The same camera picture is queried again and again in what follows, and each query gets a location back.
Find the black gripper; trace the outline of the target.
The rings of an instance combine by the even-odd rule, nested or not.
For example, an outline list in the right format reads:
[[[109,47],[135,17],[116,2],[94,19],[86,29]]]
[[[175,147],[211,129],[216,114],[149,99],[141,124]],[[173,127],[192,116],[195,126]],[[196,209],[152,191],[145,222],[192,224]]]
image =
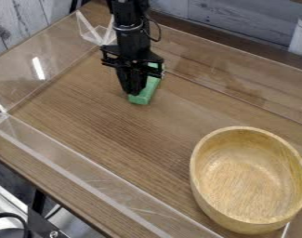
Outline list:
[[[112,27],[116,43],[102,45],[101,64],[114,69],[122,91],[137,95],[147,84],[148,76],[160,77],[163,58],[151,51],[151,30],[148,26]]]

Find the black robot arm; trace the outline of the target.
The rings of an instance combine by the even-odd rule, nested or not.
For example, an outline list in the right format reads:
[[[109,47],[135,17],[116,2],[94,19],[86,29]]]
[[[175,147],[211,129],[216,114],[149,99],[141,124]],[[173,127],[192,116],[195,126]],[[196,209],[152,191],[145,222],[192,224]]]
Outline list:
[[[149,0],[106,0],[114,45],[100,46],[101,64],[114,69],[121,90],[136,96],[149,76],[160,77],[164,59],[151,51]]]

